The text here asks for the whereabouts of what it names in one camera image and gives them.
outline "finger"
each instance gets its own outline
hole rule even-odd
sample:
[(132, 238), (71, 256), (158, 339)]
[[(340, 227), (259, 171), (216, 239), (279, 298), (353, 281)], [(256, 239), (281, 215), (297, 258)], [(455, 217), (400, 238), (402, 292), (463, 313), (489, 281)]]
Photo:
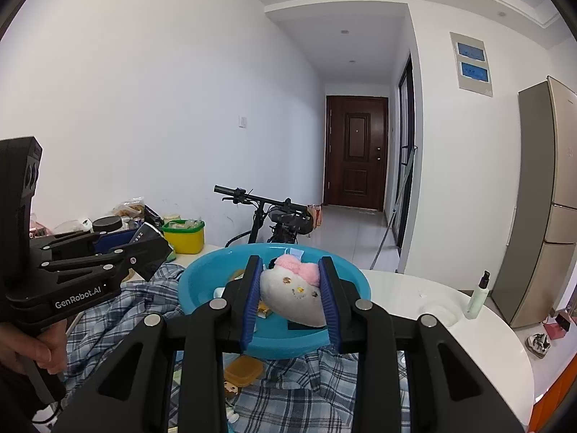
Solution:
[(44, 343), (24, 334), (12, 324), (0, 324), (0, 344), (39, 363), (50, 363), (52, 359), (50, 349)]
[(52, 352), (50, 363), (44, 364), (42, 368), (48, 370), (50, 374), (64, 371), (67, 366), (66, 355), (66, 321), (53, 324), (38, 336), (48, 346)]
[(52, 360), (44, 368), (50, 374), (56, 374), (64, 371), (67, 366), (66, 345), (61, 345), (52, 350)]
[(51, 350), (62, 345), (66, 346), (66, 321), (62, 320), (52, 324), (37, 338)]

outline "human hand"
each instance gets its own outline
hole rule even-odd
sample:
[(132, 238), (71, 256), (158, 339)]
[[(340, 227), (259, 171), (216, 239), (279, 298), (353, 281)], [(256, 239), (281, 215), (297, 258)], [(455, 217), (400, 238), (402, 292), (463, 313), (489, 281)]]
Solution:
[(24, 334), (12, 324), (0, 323), (0, 363), (25, 374), (19, 355), (36, 361), (39, 368), (50, 374), (64, 371), (67, 364), (66, 321), (52, 324), (37, 338)]

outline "blue plastic basin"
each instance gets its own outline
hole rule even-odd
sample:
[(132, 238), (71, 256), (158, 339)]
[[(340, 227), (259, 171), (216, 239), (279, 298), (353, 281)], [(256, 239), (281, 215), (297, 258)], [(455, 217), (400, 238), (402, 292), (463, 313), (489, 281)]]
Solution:
[[(332, 257), (339, 277), (353, 282), (361, 298), (370, 299), (370, 287), (365, 276), (353, 264), (324, 250), (292, 244), (243, 244), (219, 249), (203, 255), (184, 271), (178, 285), (178, 299), (186, 314), (212, 299), (216, 288), (226, 286), (235, 270), (244, 269), (251, 255), (259, 255), (264, 264), (284, 254), (288, 248), (305, 253), (302, 262), (318, 263), (321, 257)], [(262, 360), (294, 358), (329, 345), (326, 329), (287, 329), (287, 320), (278, 314), (266, 319), (257, 318), (257, 331), (246, 351), (247, 355)]]

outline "blue display panel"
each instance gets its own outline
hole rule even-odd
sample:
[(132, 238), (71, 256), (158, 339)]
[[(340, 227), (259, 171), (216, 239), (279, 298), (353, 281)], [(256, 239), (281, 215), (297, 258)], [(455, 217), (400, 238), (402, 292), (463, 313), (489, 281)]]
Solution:
[(489, 72), (481, 67), (475, 67), (469, 63), (461, 62), (461, 70), (463, 71), (463, 76), (468, 76), (472, 79), (478, 79), (480, 81), (489, 82)]
[(470, 59), (481, 60), (481, 62), (485, 61), (485, 53), (482, 49), (467, 44), (461, 44), (460, 42), (457, 42), (457, 47), (461, 55), (469, 57)]

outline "sneaker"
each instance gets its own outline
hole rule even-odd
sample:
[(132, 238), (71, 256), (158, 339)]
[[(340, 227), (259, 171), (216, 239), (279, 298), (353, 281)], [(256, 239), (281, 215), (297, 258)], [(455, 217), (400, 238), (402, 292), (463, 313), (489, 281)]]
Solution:
[(551, 347), (547, 335), (545, 334), (530, 335), (527, 337), (525, 345), (530, 352), (534, 353), (539, 358), (543, 358), (547, 354), (547, 351), (549, 351), (549, 347)]

